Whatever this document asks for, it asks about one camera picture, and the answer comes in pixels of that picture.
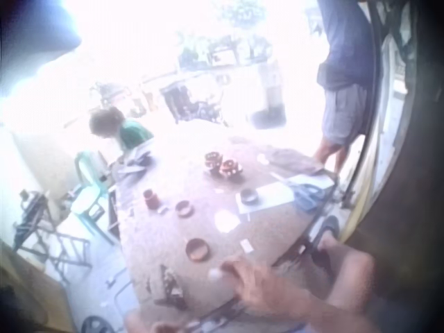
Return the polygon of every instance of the red cup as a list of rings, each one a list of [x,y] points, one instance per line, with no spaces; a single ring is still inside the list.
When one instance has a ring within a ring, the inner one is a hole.
[[[160,200],[156,193],[152,189],[147,189],[144,192],[145,203],[150,210],[156,210],[160,207]]]

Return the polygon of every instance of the table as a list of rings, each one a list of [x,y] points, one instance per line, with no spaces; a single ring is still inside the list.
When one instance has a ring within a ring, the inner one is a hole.
[[[294,176],[257,161],[270,146],[233,135],[223,126],[190,121],[177,126],[174,133],[154,138],[146,148],[153,158],[148,171],[141,178],[128,176],[117,181],[121,245],[142,307],[149,298],[145,290],[148,277],[164,264],[176,272],[190,315],[206,315],[233,297],[229,286],[210,282],[207,273],[226,257],[243,253],[242,240],[248,239],[254,248],[249,258],[272,265],[313,221],[315,212],[298,211],[293,203],[239,215],[236,193],[275,182],[270,171]],[[210,151],[236,159],[244,168],[242,180],[211,176],[204,167],[204,154]],[[149,211],[143,197],[146,189],[153,189],[169,210],[163,214]],[[189,200],[195,208],[187,219],[174,211],[181,200]],[[239,225],[229,232],[220,231],[220,216],[227,221],[239,219]],[[186,256],[185,245],[192,238],[210,245],[211,257],[206,262],[194,263]]]

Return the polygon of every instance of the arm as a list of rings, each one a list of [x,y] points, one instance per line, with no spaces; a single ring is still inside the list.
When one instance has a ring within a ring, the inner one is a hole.
[[[257,311],[306,323],[317,333],[378,332],[365,317],[319,300],[268,267],[239,258],[225,262],[221,269],[229,273],[239,297]]]
[[[307,304],[309,315],[305,322],[315,332],[374,333],[379,331],[364,316],[339,309],[314,296]]]

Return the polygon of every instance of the floor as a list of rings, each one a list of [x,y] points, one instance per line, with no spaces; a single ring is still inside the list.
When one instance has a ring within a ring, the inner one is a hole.
[[[107,209],[107,200],[103,199],[101,204]],[[99,219],[99,226],[105,230],[107,225],[106,212]],[[82,323],[88,316],[101,316],[109,321],[114,330],[123,330],[123,315],[137,309],[139,302],[132,285],[128,285],[130,276],[125,269],[119,242],[116,240],[116,245],[111,246],[99,235],[92,236],[73,215],[63,221],[58,230],[91,241],[92,268],[65,265],[65,275],[70,282],[66,285],[66,292],[77,330],[80,332]],[[69,244],[65,246],[71,252]],[[51,242],[51,251],[58,251],[56,241]],[[46,273],[60,279],[50,263],[46,265]],[[108,288],[106,281],[116,274],[119,275],[116,282]]]

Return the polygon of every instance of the person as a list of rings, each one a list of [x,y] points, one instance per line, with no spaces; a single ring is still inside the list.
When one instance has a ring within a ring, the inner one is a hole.
[[[325,89],[323,138],[314,154],[325,164],[336,154],[339,174],[350,145],[366,134],[366,100],[373,84],[373,42],[370,22],[357,0],[318,0],[330,52],[318,69]]]
[[[130,151],[153,137],[153,134],[140,123],[125,119],[123,113],[116,107],[93,113],[89,128],[92,134],[99,137],[115,138],[123,152]]]
[[[307,325],[302,331],[318,333],[371,333],[377,329],[362,314],[371,295],[375,263],[363,252],[337,240],[338,223],[329,216],[313,242],[312,252],[302,256],[324,256],[334,284],[325,300],[275,274],[269,267],[251,264],[243,257],[226,260],[227,272],[236,294],[251,309]],[[142,317],[126,318],[128,333],[146,333]],[[181,333],[178,325],[157,323],[152,333]]]

